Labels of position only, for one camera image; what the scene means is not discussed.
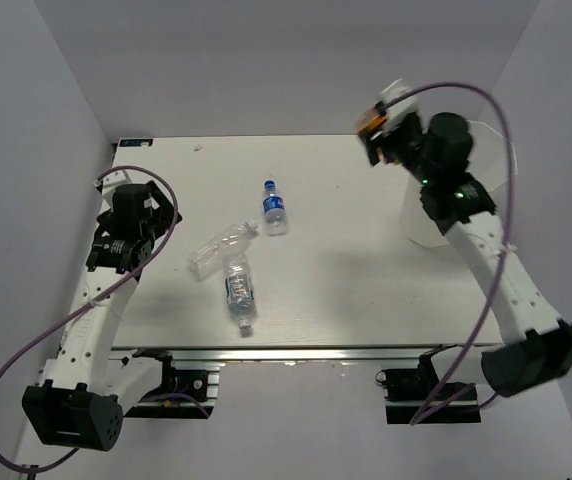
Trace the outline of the orange plastic bottle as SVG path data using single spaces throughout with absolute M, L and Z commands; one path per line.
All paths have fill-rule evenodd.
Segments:
M 376 108 L 365 111 L 357 120 L 355 129 L 357 132 L 378 130 L 387 121 L 385 113 L 381 113 Z

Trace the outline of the clear water bottle white-blue label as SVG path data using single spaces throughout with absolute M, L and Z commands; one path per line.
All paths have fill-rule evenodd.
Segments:
M 253 334 L 257 306 L 248 258 L 245 254 L 229 256 L 224 261 L 226 304 L 231 320 L 242 337 Z

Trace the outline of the small blue Pepsi bottle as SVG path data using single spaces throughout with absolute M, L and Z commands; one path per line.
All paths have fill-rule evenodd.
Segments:
M 273 180 L 264 182 L 262 210 L 269 235 L 279 236 L 287 233 L 288 218 L 283 198 Z

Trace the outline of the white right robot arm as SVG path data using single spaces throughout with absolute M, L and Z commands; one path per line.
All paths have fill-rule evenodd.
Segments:
M 377 109 L 357 126 L 371 165 L 395 163 L 420 188 L 427 217 L 465 261 L 485 295 L 501 344 L 489 350 L 471 341 L 441 347 L 420 358 L 419 390 L 438 399 L 454 381 L 483 383 L 508 398 L 566 376 L 572 368 L 572 323 L 544 298 L 505 241 L 507 220 L 469 171 L 474 147 L 470 124 L 440 113 L 424 125 L 415 112 L 393 120 Z

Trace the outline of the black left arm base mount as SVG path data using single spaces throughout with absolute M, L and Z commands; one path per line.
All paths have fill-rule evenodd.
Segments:
M 164 349 L 110 353 L 105 387 L 126 418 L 206 419 L 217 398 L 220 367 L 178 360 Z

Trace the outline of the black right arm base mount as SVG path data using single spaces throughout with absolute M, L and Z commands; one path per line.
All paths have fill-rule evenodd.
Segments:
M 408 424 L 425 398 L 438 383 L 437 374 L 430 364 L 432 357 L 444 351 L 445 346 L 432 349 L 419 356 L 412 368 L 385 368 L 375 375 L 375 382 L 384 390 L 386 421 L 388 425 Z M 472 388 L 444 409 L 432 414 L 422 424 L 475 424 L 481 422 L 477 407 L 477 391 Z

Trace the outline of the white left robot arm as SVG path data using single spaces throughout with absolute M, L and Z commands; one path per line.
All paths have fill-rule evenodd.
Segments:
M 177 374 L 161 355 L 120 362 L 109 357 L 141 278 L 139 266 L 180 218 L 153 181 L 120 181 L 109 193 L 73 304 L 86 311 L 67 325 L 57 357 L 47 362 L 39 385 L 27 387 L 22 397 L 43 444 L 108 451 L 125 414 L 147 393 L 165 399 L 175 392 Z

